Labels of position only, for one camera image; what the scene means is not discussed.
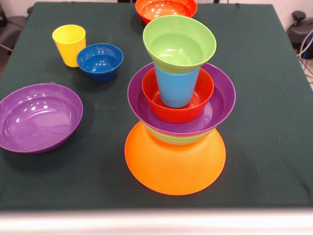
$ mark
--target blue bowl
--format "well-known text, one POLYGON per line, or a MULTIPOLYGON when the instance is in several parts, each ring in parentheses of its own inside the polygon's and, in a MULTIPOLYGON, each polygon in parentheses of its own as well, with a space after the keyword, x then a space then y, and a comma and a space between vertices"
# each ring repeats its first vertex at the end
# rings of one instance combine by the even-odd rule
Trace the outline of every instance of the blue bowl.
POLYGON ((98 82, 111 80, 124 59, 120 48, 107 43, 85 47, 77 56, 79 68, 98 82))

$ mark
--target wall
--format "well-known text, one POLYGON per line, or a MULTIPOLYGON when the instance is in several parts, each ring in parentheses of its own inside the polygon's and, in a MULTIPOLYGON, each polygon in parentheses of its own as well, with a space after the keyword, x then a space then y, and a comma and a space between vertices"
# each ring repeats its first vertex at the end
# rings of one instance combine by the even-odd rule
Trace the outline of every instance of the wall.
MULTIPOLYGON (((46 0, 46 1, 65 1, 65 0, 46 0)), ((97 2, 117 2, 117 0, 76 0, 76 1, 97 1, 97 2)), ((7 17, 13 15, 27 15, 27 8, 32 6, 36 0, 1 0, 2 7, 7 17)), ((197 0, 198 3, 212 3, 213 0, 197 0)), ((313 17, 313 0, 229 0, 230 3, 251 3, 251 4, 273 4, 285 29, 292 23, 292 12, 302 10, 307 17, 313 17)))

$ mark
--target purple bowl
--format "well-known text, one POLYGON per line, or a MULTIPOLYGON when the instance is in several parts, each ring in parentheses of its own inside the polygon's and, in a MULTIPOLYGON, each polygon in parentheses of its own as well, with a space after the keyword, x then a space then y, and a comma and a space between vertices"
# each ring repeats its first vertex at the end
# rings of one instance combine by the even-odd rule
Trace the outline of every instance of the purple bowl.
POLYGON ((0 147, 18 153, 50 151, 71 136, 82 115, 82 101, 67 87, 21 88, 0 102, 0 147))
POLYGON ((197 135, 221 124, 231 113, 236 101, 236 91, 230 78, 219 68, 206 63, 202 66, 213 78, 214 92, 204 108, 204 112, 196 119, 185 123, 170 123, 155 116, 141 89, 144 75, 153 68, 150 63, 140 69, 128 85, 128 102, 136 116, 146 125, 161 133, 172 136, 197 135))

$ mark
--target green cup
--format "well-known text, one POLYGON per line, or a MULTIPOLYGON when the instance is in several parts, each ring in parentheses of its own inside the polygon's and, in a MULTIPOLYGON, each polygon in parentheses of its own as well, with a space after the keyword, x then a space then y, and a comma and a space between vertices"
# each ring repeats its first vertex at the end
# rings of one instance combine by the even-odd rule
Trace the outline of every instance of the green cup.
POLYGON ((143 31, 143 42, 154 64, 174 74, 196 70, 216 50, 215 37, 205 25, 178 15, 152 20, 143 31))

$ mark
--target orange bowl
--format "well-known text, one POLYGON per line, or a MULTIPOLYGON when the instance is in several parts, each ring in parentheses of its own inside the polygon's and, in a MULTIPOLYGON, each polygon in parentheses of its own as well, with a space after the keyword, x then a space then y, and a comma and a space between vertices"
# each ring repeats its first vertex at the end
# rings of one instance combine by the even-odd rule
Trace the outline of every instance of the orange bowl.
POLYGON ((147 24, 157 17, 166 15, 193 17, 198 5, 195 0, 137 0, 135 8, 147 24))
POLYGON ((219 177, 226 150, 217 130, 195 143, 172 145, 154 138, 139 122, 126 139, 125 159, 133 176, 151 190, 187 195, 219 177))
POLYGON ((155 68, 150 69, 145 74, 141 87, 152 112, 159 119, 172 123, 182 123, 196 119, 201 115, 213 94, 214 83, 210 74, 200 68, 191 102, 179 109, 170 108, 162 103, 155 68))

